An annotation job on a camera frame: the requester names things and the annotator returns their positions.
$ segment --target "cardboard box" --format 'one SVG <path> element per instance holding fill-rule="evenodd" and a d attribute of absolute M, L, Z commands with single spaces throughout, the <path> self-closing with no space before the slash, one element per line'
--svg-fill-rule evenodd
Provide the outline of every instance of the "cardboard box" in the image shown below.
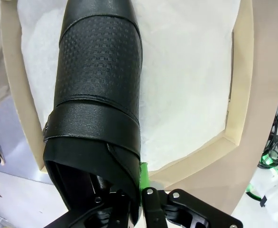
<path fill-rule="evenodd" d="M 43 137 L 21 53 L 17 0 L 1 2 L 3 53 L 11 93 L 37 164 Z M 183 188 L 231 213 L 266 144 L 278 105 L 278 0 L 241 0 L 234 27 L 231 100 L 223 133 L 150 173 L 166 190 Z"/>

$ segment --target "green tape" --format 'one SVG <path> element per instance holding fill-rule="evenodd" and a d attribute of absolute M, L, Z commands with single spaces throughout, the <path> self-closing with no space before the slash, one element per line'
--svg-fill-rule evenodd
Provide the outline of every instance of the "green tape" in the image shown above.
<path fill-rule="evenodd" d="M 140 190 L 143 190 L 149 187 L 148 164 L 146 162 L 141 163 L 140 169 Z"/>

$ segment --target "metal screw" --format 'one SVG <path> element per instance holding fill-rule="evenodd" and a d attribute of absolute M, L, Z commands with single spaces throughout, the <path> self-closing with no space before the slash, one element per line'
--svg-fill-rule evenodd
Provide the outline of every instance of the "metal screw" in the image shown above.
<path fill-rule="evenodd" d="M 180 196 L 180 195 L 179 195 L 178 192 L 174 192 L 174 193 L 173 193 L 173 197 L 174 197 L 174 198 L 179 198 L 179 196 Z"/>
<path fill-rule="evenodd" d="M 102 201 L 101 197 L 96 197 L 95 198 L 95 203 L 101 203 L 101 201 Z"/>
<path fill-rule="evenodd" d="M 152 189 L 148 189 L 148 190 L 147 190 L 148 195 L 153 194 L 153 192 L 154 192 L 154 191 L 153 191 Z"/>

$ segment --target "screw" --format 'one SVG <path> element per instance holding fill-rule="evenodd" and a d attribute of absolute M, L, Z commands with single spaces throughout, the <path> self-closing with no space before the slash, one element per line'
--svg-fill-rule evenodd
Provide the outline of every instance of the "screw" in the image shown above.
<path fill-rule="evenodd" d="M 101 197 L 96 197 L 95 198 L 95 203 L 101 203 L 101 201 L 102 201 Z"/>
<path fill-rule="evenodd" d="M 179 196 L 180 196 L 180 195 L 179 195 L 178 192 L 174 192 L 174 193 L 173 193 L 173 197 L 174 197 L 174 198 L 179 198 Z"/>
<path fill-rule="evenodd" d="M 148 195 L 153 194 L 153 192 L 154 192 L 154 191 L 153 191 L 152 189 L 148 189 L 148 190 L 147 190 Z"/>

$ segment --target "tissue paper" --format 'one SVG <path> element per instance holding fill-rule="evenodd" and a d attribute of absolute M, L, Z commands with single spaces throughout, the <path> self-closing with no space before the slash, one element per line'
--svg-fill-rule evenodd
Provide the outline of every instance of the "tissue paper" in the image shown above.
<path fill-rule="evenodd" d="M 240 0 L 133 0 L 143 44 L 141 160 L 150 171 L 225 129 Z M 41 128 L 53 110 L 67 0 L 18 0 L 22 53 Z"/>

